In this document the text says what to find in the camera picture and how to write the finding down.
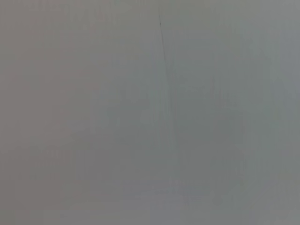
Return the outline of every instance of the gray wall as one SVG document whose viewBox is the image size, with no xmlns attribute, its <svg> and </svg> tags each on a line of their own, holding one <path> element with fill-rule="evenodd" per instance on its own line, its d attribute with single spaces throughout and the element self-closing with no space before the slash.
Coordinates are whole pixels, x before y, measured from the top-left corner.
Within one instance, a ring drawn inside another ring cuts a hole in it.
<svg viewBox="0 0 300 225">
<path fill-rule="evenodd" d="M 187 224 L 299 223 L 299 7 L 161 1 Z"/>
<path fill-rule="evenodd" d="M 299 224 L 299 8 L 2 0 L 0 222 Z"/>
</svg>

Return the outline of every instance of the painted wall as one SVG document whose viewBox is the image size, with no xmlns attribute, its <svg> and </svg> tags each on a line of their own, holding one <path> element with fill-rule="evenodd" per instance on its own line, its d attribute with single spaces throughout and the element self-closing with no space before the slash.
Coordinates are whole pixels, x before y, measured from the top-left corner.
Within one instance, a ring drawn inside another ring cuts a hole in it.
<svg viewBox="0 0 300 225">
<path fill-rule="evenodd" d="M 0 1 L 0 222 L 299 224 L 299 8 Z"/>
<path fill-rule="evenodd" d="M 298 224 L 300 3 L 160 9 L 187 224 Z"/>
<path fill-rule="evenodd" d="M 0 223 L 168 220 L 143 197 L 174 164 L 157 3 L 0 9 Z"/>
</svg>

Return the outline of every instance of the gray surface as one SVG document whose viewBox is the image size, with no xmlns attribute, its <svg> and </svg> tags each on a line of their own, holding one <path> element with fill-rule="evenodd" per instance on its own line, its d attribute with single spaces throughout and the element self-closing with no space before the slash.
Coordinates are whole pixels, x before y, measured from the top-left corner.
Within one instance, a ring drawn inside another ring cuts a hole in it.
<svg viewBox="0 0 300 225">
<path fill-rule="evenodd" d="M 0 223 L 299 224 L 299 8 L 2 0 Z"/>
<path fill-rule="evenodd" d="M 179 173 L 215 195 L 187 223 L 299 223 L 299 6 L 161 1 Z"/>
</svg>

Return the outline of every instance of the crack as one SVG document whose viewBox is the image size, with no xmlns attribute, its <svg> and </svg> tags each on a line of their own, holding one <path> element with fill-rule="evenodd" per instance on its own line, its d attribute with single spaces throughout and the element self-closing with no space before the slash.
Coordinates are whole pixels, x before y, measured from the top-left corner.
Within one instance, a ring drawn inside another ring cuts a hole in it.
<svg viewBox="0 0 300 225">
<path fill-rule="evenodd" d="M 166 75 L 166 81 L 167 81 L 167 93 L 168 93 L 168 109 L 170 111 L 170 116 L 171 116 L 171 136 L 172 136 L 172 146 L 173 149 L 171 149 L 172 151 L 172 159 L 171 159 L 171 165 L 170 165 L 170 169 L 171 169 L 171 174 L 170 175 L 170 185 L 173 183 L 172 179 L 177 180 L 178 175 L 176 174 L 178 173 L 176 167 L 178 166 L 178 152 L 177 152 L 177 139 L 176 139 L 176 130 L 175 130 L 175 121 L 174 121 L 174 108 L 173 108 L 173 98 L 172 98 L 172 92 L 171 92 L 171 78 L 170 78 L 170 72 L 168 70 L 168 66 L 167 66 L 167 58 L 166 58 L 166 53 L 165 53 L 165 40 L 164 40 L 164 35 L 163 35 L 163 31 L 162 31 L 162 23 L 161 23 L 161 12 L 160 12 L 160 6 L 159 6 L 159 1 L 157 0 L 157 10 L 158 10 L 158 21 L 159 21 L 159 26 L 160 26 L 160 35 L 161 35 L 161 42 L 162 42 L 162 48 L 163 48 L 163 54 L 164 54 L 164 64 L 165 64 L 165 75 Z"/>
</svg>

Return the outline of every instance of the wall surface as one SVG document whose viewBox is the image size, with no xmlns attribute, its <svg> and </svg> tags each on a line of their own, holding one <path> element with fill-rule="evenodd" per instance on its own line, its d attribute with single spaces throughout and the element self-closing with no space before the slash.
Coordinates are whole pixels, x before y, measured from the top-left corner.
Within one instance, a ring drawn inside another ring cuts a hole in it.
<svg viewBox="0 0 300 225">
<path fill-rule="evenodd" d="M 186 224 L 299 224 L 300 3 L 161 0 L 160 14 Z"/>
<path fill-rule="evenodd" d="M 174 164 L 157 2 L 0 9 L 0 223 L 172 220 L 144 194 Z"/>
<path fill-rule="evenodd" d="M 299 15 L 0 1 L 0 223 L 299 224 Z"/>
</svg>

